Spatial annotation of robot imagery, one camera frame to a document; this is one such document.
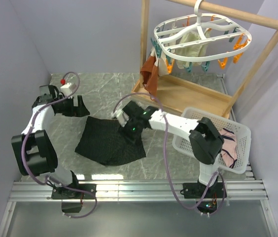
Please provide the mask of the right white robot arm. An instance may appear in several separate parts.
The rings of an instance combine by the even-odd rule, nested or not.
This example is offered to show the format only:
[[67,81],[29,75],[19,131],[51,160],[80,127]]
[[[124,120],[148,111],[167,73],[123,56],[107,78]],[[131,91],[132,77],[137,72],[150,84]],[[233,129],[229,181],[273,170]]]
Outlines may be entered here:
[[196,196],[206,198],[218,192],[217,159],[224,139],[209,118],[179,117],[153,106],[143,109],[134,101],[112,112],[112,117],[120,124],[119,132],[132,143],[139,139],[146,128],[164,131],[189,141],[192,156],[200,163],[198,182],[192,191]]

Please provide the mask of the orange clothes peg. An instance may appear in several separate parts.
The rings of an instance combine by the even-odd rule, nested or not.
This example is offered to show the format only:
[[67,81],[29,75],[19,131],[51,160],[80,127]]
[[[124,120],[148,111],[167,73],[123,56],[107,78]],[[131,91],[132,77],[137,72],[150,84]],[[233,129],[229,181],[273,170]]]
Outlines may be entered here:
[[172,60],[166,59],[166,67],[167,67],[168,74],[172,73],[172,70],[173,70],[173,67],[174,67],[174,63],[175,63],[174,59],[172,59]]

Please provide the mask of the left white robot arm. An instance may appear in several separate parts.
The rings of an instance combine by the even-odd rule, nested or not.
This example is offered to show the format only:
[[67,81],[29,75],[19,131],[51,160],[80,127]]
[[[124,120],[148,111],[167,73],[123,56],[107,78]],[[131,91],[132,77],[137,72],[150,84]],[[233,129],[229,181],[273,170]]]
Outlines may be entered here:
[[75,83],[64,82],[60,88],[43,85],[32,105],[32,116],[20,135],[11,139],[12,148],[23,176],[30,176],[41,185],[52,187],[59,199],[94,199],[96,186],[85,187],[71,170],[58,164],[56,151],[47,130],[56,114],[85,117],[90,114]]

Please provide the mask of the white clip hanger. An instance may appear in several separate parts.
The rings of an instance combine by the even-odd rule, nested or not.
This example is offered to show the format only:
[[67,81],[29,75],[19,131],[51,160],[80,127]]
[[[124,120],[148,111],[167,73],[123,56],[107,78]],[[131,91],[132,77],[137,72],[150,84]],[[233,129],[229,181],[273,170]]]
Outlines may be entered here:
[[[154,38],[163,52],[175,60],[185,62],[206,62],[220,60],[243,54],[252,41],[248,30],[224,15],[201,13],[201,0],[196,1],[194,13],[164,21],[154,28]],[[181,38],[189,32],[196,32],[200,40],[179,43]],[[213,44],[220,41],[237,40],[230,51],[208,55],[204,57],[186,57],[176,55],[175,50],[195,44]]]

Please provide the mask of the black striped underwear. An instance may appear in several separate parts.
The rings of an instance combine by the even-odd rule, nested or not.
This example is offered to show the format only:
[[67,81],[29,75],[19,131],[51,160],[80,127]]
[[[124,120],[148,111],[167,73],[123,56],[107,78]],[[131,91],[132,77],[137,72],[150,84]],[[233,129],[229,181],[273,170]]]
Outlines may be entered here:
[[146,157],[142,140],[134,144],[119,133],[119,122],[89,116],[75,152],[104,166],[120,166]]

